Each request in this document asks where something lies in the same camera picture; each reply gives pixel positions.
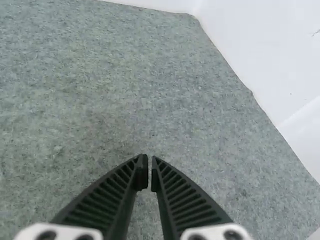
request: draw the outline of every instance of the carpet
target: carpet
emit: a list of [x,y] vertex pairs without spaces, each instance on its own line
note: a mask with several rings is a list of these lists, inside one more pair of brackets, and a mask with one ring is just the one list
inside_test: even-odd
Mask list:
[[[256,239],[320,225],[320,186],[187,14],[2,0],[0,135],[0,239],[140,153],[185,173]],[[144,190],[128,239],[161,238]]]

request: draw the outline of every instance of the gray carpet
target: gray carpet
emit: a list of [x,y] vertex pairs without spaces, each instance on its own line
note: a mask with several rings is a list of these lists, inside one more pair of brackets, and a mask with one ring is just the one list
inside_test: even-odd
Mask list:
[[[257,240],[320,225],[320,186],[186,14],[1,0],[0,136],[0,239],[139,153],[184,172]],[[128,239],[161,237],[144,190]]]

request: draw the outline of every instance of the screw hole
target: screw hole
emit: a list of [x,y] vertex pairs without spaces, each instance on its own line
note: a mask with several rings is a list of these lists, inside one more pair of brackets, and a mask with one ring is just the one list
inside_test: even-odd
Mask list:
[[191,235],[188,240],[206,240],[203,236],[201,235]]
[[76,240],[94,240],[94,238],[90,235],[81,235]]
[[54,231],[45,231],[41,233],[36,240],[54,240],[57,234]]
[[242,236],[236,231],[228,230],[224,233],[226,240],[243,240]]

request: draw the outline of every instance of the white wall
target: white wall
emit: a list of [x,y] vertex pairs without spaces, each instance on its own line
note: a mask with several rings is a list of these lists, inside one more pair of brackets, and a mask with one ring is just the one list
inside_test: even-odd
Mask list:
[[108,2],[194,15],[320,183],[320,1]]

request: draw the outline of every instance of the robotic claw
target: robotic claw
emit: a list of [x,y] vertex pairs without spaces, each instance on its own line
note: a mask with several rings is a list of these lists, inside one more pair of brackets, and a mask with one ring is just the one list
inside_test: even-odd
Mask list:
[[[148,181],[148,156],[140,154],[92,183],[50,223],[28,226],[14,240],[125,240],[137,192]],[[151,191],[164,240],[253,240],[204,190],[156,156]]]

